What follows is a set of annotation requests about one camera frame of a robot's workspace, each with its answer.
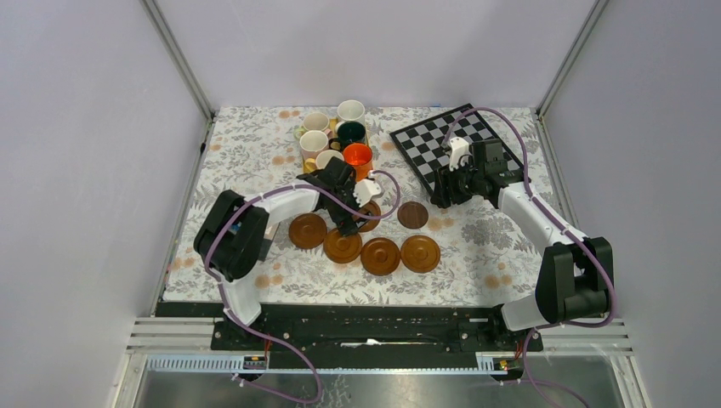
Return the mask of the cream yellow mug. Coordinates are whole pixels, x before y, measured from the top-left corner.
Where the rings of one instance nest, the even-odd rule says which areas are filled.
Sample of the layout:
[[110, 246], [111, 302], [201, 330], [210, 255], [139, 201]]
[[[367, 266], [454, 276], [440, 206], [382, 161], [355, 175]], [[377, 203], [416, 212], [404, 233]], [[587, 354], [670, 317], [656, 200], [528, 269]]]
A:
[[320, 152], [317, 157], [306, 159], [304, 161], [304, 173], [312, 173], [315, 170], [325, 168], [333, 158], [337, 158], [341, 162], [344, 161], [342, 153], [336, 150], [324, 150]]

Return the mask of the orange cup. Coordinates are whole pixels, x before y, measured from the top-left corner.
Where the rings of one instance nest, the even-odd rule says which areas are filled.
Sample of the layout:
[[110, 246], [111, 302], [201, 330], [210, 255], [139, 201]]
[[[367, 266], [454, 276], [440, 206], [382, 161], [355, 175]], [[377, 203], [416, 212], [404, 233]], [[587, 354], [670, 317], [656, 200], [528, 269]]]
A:
[[343, 158], [355, 170], [357, 182], [365, 179], [373, 169], [373, 152], [366, 144], [350, 144], [343, 150]]

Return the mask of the dark walnut wooden coaster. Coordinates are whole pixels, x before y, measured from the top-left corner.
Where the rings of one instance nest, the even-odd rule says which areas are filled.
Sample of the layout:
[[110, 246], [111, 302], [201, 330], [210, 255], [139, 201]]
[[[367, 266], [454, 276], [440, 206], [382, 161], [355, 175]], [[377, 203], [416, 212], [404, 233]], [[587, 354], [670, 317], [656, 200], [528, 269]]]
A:
[[428, 222], [429, 212], [422, 203], [418, 201], [408, 201], [398, 208], [397, 218], [402, 226], [417, 230]]

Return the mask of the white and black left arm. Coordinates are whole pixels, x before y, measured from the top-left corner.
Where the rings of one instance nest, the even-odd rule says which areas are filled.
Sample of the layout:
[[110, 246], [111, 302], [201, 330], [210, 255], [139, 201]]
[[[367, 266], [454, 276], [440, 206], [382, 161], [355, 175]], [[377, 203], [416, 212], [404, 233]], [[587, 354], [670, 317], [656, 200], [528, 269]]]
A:
[[321, 170], [302, 174], [293, 183], [245, 197], [223, 191], [199, 229], [193, 247], [209, 274], [218, 282], [226, 314], [235, 318], [231, 338], [243, 349], [263, 341], [264, 328], [258, 293], [245, 277], [259, 261], [265, 231], [305, 213], [325, 210], [342, 236], [359, 226], [353, 211], [362, 205], [355, 196], [356, 171], [332, 158]]

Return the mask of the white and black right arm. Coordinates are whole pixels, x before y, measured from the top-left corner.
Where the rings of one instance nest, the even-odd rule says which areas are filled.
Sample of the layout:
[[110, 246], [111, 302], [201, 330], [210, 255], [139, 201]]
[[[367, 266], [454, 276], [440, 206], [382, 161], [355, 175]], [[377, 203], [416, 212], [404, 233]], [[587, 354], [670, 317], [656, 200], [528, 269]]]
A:
[[585, 326], [585, 318], [601, 314], [612, 320], [610, 243], [588, 238], [548, 207], [531, 187], [527, 169], [510, 168], [501, 140], [469, 143], [453, 137], [445, 149], [449, 160], [434, 170], [432, 203], [448, 208], [481, 196], [510, 217], [542, 254], [535, 291], [501, 305], [502, 318], [487, 328], [491, 345], [508, 350], [521, 339], [521, 330], [532, 327]]

